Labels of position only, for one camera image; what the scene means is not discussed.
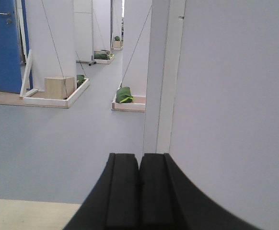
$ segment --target white panel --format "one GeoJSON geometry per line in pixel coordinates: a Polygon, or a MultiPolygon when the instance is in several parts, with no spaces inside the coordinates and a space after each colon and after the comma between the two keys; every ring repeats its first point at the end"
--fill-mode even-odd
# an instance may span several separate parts
{"type": "Polygon", "coordinates": [[[279,1],[187,1],[171,154],[217,203],[279,230],[279,1]]]}
{"type": "Polygon", "coordinates": [[[77,60],[91,61],[93,55],[92,15],[88,13],[75,13],[75,39],[77,60]]]}
{"type": "Polygon", "coordinates": [[[169,152],[186,0],[171,1],[167,26],[157,153],[169,152]]]}
{"type": "Polygon", "coordinates": [[[93,2],[94,50],[111,50],[111,1],[93,2]]]}
{"type": "Polygon", "coordinates": [[[151,4],[152,0],[126,1],[125,3],[123,75],[125,73],[126,75],[122,83],[123,86],[130,87],[131,93],[136,96],[146,96],[147,90],[151,4]]]}
{"type": "Polygon", "coordinates": [[[92,0],[73,0],[75,12],[92,12],[92,0]]]}
{"type": "MultiPolygon", "coordinates": [[[[75,77],[73,0],[43,0],[64,76],[75,77]]],[[[44,90],[44,78],[62,76],[41,1],[27,0],[27,23],[33,55],[34,87],[44,90]]]]}
{"type": "Polygon", "coordinates": [[[122,0],[113,0],[113,34],[121,39],[122,0]]]}
{"type": "Polygon", "coordinates": [[[152,6],[144,153],[156,152],[157,148],[169,3],[169,0],[154,0],[152,6]]]}

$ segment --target hallway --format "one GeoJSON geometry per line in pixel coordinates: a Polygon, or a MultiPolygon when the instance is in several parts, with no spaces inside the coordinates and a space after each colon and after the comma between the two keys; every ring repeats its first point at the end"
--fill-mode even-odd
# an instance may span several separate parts
{"type": "Polygon", "coordinates": [[[91,85],[70,109],[0,105],[0,199],[80,204],[110,152],[141,159],[144,113],[111,110],[122,51],[115,56],[83,64],[91,85]]]}

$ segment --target green bag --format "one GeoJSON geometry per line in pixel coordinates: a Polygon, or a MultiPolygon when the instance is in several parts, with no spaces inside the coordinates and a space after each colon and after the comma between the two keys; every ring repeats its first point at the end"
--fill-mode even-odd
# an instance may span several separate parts
{"type": "Polygon", "coordinates": [[[85,81],[84,77],[85,76],[82,74],[77,75],[77,88],[79,88],[79,86],[82,85],[83,82],[85,81]]]}
{"type": "Polygon", "coordinates": [[[94,59],[109,60],[110,58],[107,54],[95,54],[94,59]]]}
{"type": "Polygon", "coordinates": [[[133,101],[131,95],[130,87],[122,87],[116,92],[116,102],[117,103],[130,103],[133,101]]]}

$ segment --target door handle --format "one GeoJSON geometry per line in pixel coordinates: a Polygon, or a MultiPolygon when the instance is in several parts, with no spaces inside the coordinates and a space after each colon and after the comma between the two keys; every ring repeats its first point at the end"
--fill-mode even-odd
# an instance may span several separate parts
{"type": "Polygon", "coordinates": [[[10,13],[10,12],[7,12],[7,13],[1,13],[1,12],[0,12],[0,15],[7,15],[7,16],[10,16],[11,13],[10,13]]]}

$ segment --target blue door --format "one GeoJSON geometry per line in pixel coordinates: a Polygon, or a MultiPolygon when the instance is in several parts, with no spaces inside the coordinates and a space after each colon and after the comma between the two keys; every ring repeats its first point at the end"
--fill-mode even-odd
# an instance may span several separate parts
{"type": "Polygon", "coordinates": [[[0,91],[21,89],[20,48],[15,0],[0,0],[0,91]]]}

